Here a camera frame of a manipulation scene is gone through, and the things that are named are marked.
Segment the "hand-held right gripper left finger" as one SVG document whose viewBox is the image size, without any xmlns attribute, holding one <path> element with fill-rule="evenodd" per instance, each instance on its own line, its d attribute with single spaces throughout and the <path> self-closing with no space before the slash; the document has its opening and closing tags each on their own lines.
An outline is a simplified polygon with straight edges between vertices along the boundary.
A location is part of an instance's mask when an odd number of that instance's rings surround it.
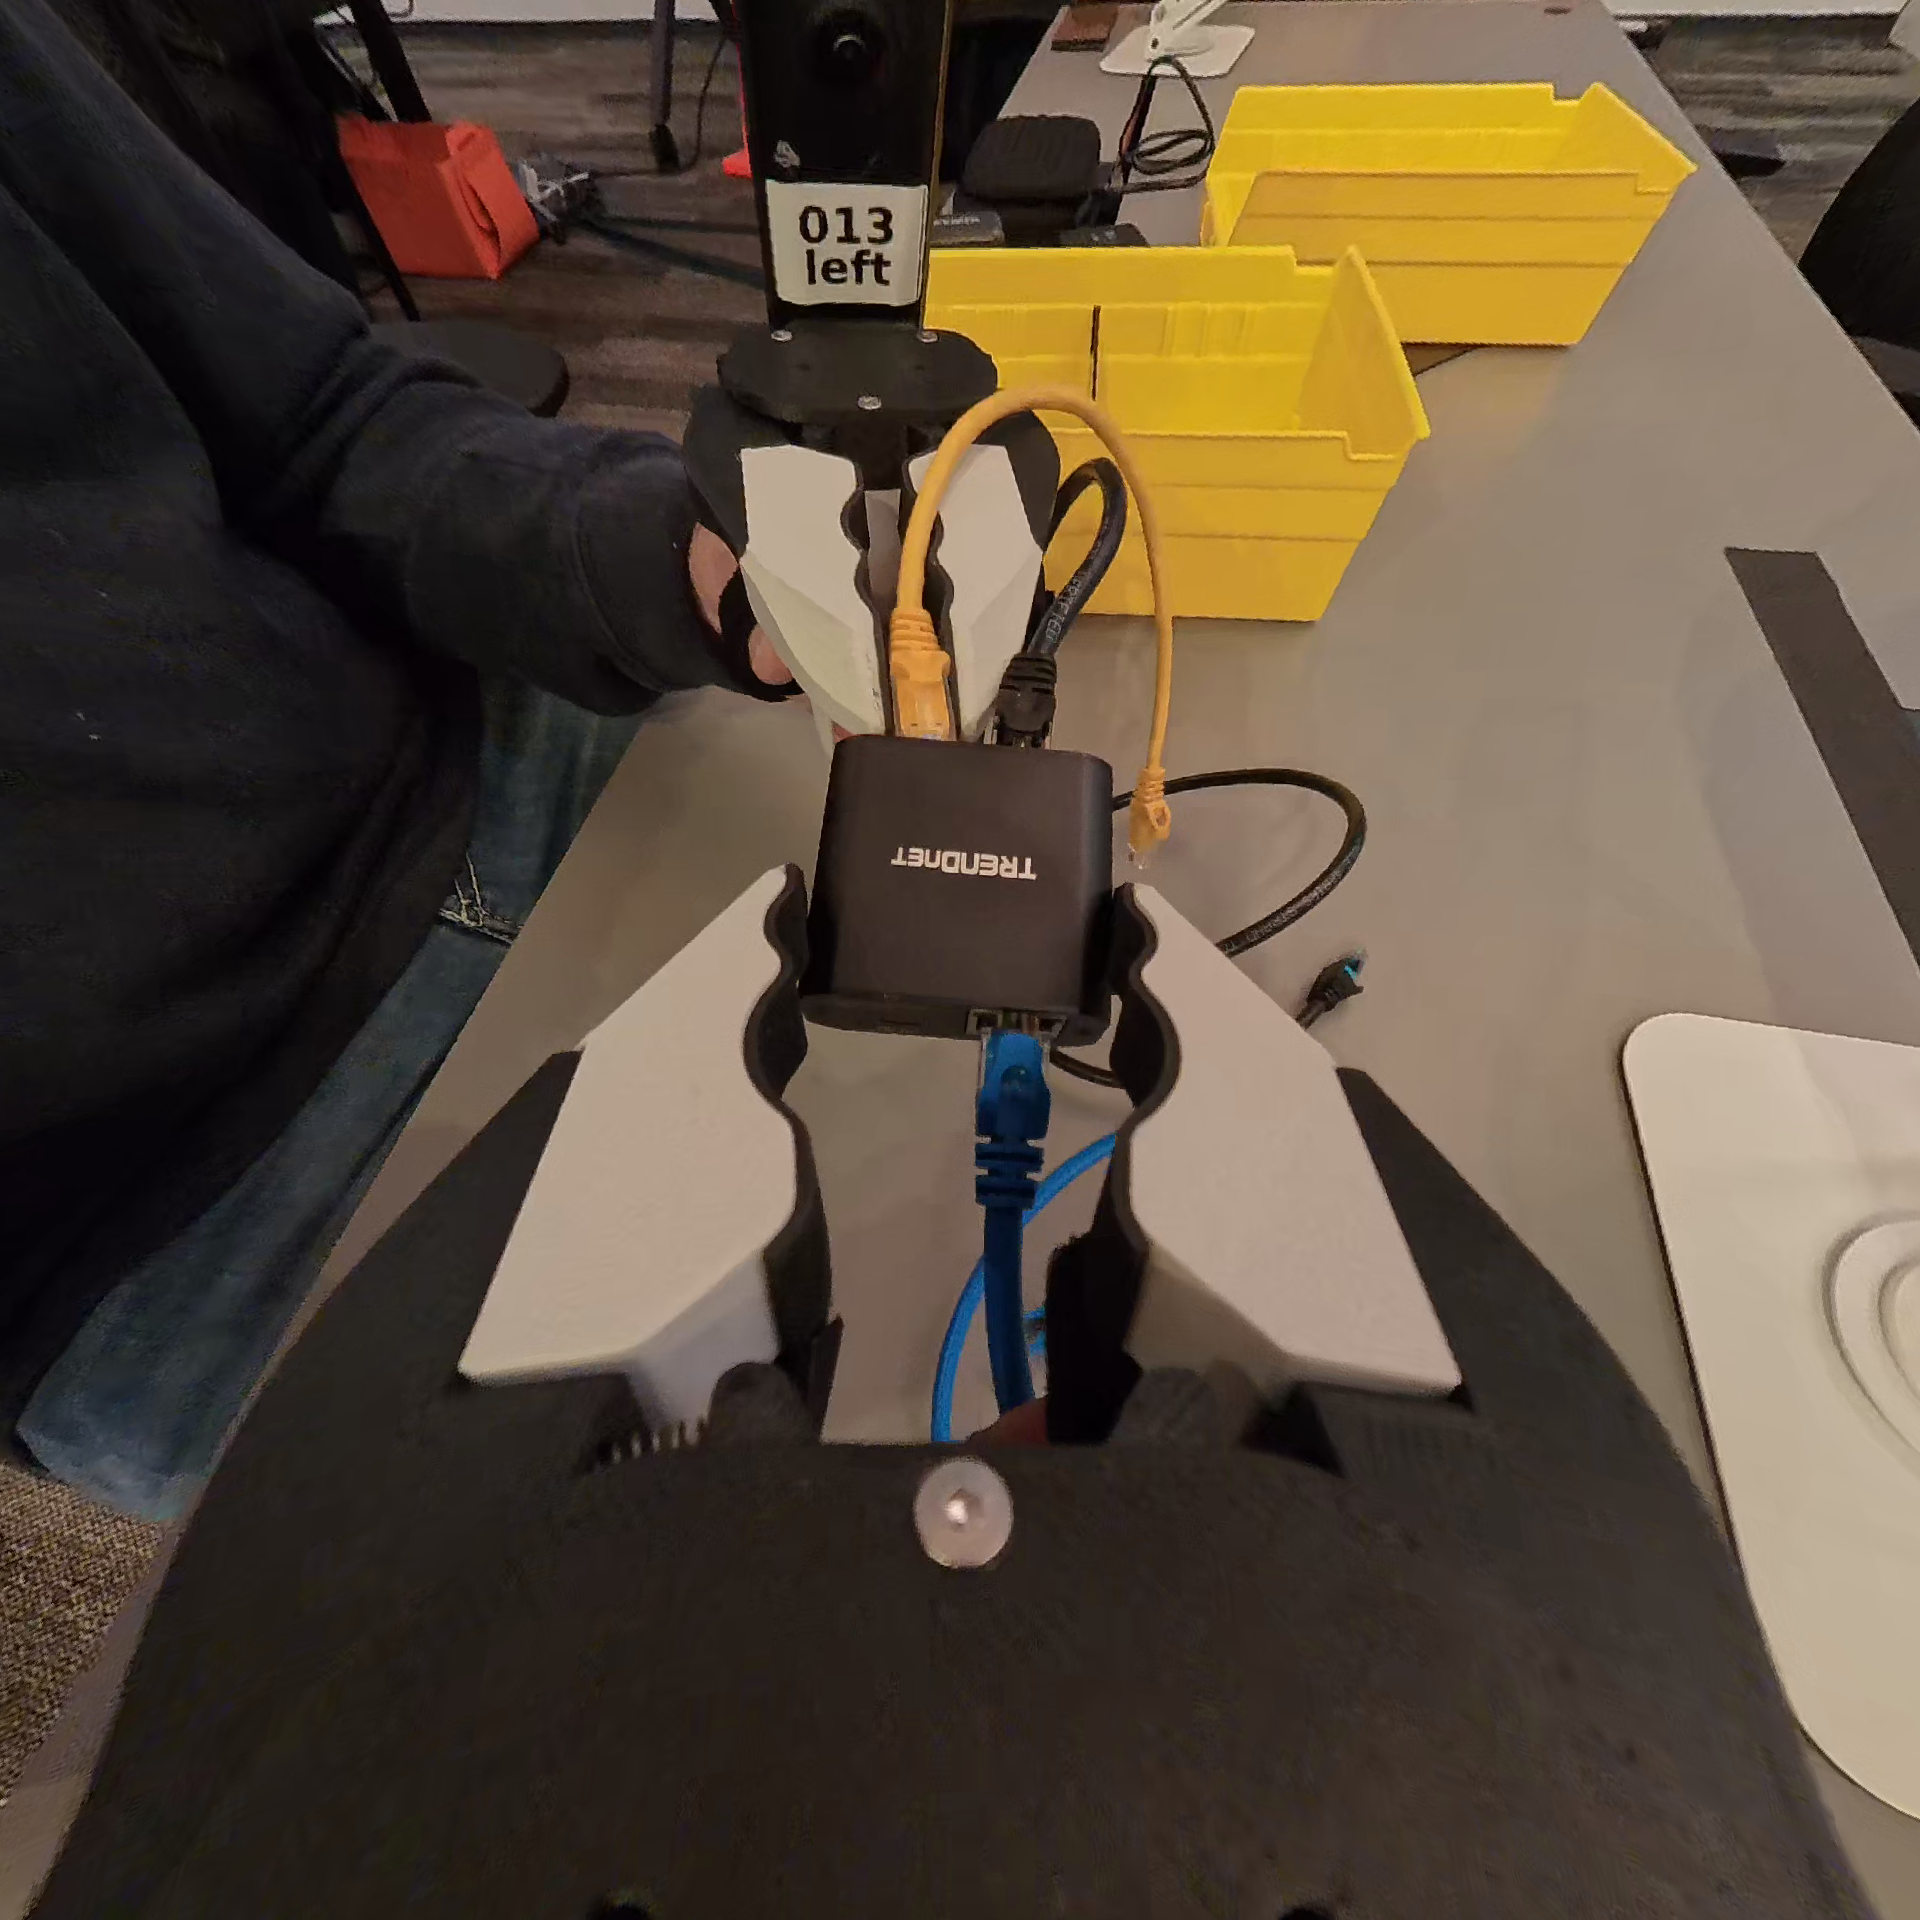
<svg viewBox="0 0 1920 1920">
<path fill-rule="evenodd" d="M 650 1426 L 694 1426 L 724 1373 L 775 1364 L 825 1422 L 833 1251 L 783 1098 L 805 963 L 805 877 L 775 866 L 578 1044 L 463 1380 L 622 1376 Z"/>
</svg>

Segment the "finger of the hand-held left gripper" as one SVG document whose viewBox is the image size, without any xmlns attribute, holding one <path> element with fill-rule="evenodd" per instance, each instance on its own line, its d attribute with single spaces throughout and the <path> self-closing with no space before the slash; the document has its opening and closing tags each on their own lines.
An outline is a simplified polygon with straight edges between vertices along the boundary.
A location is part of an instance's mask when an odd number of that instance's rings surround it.
<svg viewBox="0 0 1920 1920">
<path fill-rule="evenodd" d="M 758 628 L 806 696 L 822 746 L 889 730 L 866 574 L 865 487 L 850 456 L 802 443 L 740 450 L 740 575 Z"/>
<path fill-rule="evenodd" d="M 1003 667 L 1023 646 L 1045 532 L 1045 431 L 981 434 L 947 482 L 924 574 L 924 608 L 950 662 L 959 738 L 983 735 Z"/>
</svg>

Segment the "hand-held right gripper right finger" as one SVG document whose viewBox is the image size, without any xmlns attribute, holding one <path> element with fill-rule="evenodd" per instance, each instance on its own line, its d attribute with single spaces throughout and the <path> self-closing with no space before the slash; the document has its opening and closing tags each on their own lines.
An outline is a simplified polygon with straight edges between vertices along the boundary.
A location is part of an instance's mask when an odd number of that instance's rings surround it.
<svg viewBox="0 0 1920 1920">
<path fill-rule="evenodd" d="M 1050 1437 L 1099 1442 L 1157 1371 L 1447 1402 L 1460 1368 L 1318 1039 L 1150 884 L 1111 915 L 1129 1110 L 1050 1260 Z"/>
</svg>

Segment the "yellow plastic bin with divider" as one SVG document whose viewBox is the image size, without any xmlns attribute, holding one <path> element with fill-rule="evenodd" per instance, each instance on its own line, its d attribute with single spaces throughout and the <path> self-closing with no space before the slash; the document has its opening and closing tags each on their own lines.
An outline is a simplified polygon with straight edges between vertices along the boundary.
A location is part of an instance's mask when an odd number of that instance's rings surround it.
<svg viewBox="0 0 1920 1920">
<path fill-rule="evenodd" d="M 1177 616 L 1318 620 L 1431 431 L 1356 248 L 937 248 L 926 318 L 1115 421 Z"/>
</svg>

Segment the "black network switch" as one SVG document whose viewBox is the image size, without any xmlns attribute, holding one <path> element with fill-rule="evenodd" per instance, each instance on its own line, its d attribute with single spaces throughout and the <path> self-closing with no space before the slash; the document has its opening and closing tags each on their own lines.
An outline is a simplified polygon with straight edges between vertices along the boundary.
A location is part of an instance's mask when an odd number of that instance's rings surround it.
<svg viewBox="0 0 1920 1920">
<path fill-rule="evenodd" d="M 1083 752 L 849 735 L 806 908 L 805 1019 L 1089 1044 L 1114 991 L 1114 768 Z"/>
</svg>

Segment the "person's left forearm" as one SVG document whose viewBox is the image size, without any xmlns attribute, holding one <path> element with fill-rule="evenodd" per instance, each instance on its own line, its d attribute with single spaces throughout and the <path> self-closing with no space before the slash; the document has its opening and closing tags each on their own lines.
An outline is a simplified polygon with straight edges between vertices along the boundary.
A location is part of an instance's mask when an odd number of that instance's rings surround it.
<svg viewBox="0 0 1920 1920">
<path fill-rule="evenodd" d="M 229 511 L 355 616 L 596 714 L 724 685 L 665 439 L 542 421 L 349 326 L 197 402 Z"/>
</svg>

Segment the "person's left hand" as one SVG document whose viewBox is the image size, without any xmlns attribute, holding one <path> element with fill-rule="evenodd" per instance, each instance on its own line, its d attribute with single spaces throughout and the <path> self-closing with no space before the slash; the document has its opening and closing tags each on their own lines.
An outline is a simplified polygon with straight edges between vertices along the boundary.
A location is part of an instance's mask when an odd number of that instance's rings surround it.
<svg viewBox="0 0 1920 1920">
<path fill-rule="evenodd" d="M 797 701 L 801 684 L 758 623 L 730 541 L 705 519 L 694 519 L 681 548 L 691 604 L 711 656 L 711 684 L 758 703 Z"/>
</svg>

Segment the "white stand base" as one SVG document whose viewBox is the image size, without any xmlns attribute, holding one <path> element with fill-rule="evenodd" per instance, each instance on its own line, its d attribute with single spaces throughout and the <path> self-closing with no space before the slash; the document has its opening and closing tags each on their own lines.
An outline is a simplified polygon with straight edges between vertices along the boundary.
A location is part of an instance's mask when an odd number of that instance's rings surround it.
<svg viewBox="0 0 1920 1920">
<path fill-rule="evenodd" d="M 1099 71 L 1140 79 L 1158 62 L 1174 62 L 1193 79 L 1229 75 L 1257 29 L 1218 21 L 1225 6 L 1228 3 L 1157 3 L 1140 28 L 1105 52 Z"/>
</svg>

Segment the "round black stool base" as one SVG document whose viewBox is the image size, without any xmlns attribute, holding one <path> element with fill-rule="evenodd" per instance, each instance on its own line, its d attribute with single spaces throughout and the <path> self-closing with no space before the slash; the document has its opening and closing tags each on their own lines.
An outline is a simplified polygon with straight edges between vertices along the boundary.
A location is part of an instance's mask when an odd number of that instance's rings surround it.
<svg viewBox="0 0 1920 1920">
<path fill-rule="evenodd" d="M 436 356 L 529 413 L 553 418 L 570 397 L 565 355 L 497 320 L 398 320 L 380 330 L 393 346 Z"/>
</svg>

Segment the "orange plastic container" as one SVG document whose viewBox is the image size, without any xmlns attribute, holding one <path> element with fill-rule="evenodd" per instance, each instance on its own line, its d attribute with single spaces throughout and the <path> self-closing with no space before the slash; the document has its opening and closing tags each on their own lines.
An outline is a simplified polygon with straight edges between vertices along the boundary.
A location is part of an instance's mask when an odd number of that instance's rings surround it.
<svg viewBox="0 0 1920 1920">
<path fill-rule="evenodd" d="M 539 224 L 491 127 L 338 114 L 338 147 L 395 267 L 443 282 L 500 282 Z"/>
</svg>

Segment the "white document stand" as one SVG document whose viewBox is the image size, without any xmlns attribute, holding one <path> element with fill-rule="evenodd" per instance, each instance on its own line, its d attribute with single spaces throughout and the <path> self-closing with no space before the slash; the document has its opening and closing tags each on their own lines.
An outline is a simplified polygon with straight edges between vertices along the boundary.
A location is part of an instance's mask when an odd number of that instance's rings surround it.
<svg viewBox="0 0 1920 1920">
<path fill-rule="evenodd" d="M 1622 1086 L 1719 1498 L 1814 1749 L 1917 1812 L 1917 1048 L 1658 1015 Z"/>
</svg>

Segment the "person's torso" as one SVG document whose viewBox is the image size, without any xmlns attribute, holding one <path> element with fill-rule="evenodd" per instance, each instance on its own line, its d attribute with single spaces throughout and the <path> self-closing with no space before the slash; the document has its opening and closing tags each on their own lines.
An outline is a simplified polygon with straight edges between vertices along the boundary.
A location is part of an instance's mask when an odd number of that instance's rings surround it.
<svg viewBox="0 0 1920 1920">
<path fill-rule="evenodd" d="M 223 500 L 242 365 L 367 330 L 4 4 L 4 1428 L 282 1136 L 466 847 L 473 672 Z"/>
</svg>

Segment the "black tape strip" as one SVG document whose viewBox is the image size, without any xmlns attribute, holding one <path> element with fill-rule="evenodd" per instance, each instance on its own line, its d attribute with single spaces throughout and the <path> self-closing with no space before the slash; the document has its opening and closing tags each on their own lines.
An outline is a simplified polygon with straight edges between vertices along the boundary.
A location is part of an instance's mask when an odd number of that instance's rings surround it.
<svg viewBox="0 0 1920 1920">
<path fill-rule="evenodd" d="M 1900 703 L 1819 556 L 1729 547 L 1724 558 L 1802 714 L 1890 917 L 1915 952 L 1915 711 Z"/>
</svg>

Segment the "black office chair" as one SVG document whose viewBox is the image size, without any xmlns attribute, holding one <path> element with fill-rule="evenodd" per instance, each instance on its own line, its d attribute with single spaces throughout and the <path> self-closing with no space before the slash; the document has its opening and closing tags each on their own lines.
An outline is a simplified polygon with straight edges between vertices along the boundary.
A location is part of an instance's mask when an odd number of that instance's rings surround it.
<svg viewBox="0 0 1920 1920">
<path fill-rule="evenodd" d="M 1885 391 L 1917 421 L 1917 104 L 1818 222 L 1799 269 Z"/>
</svg>

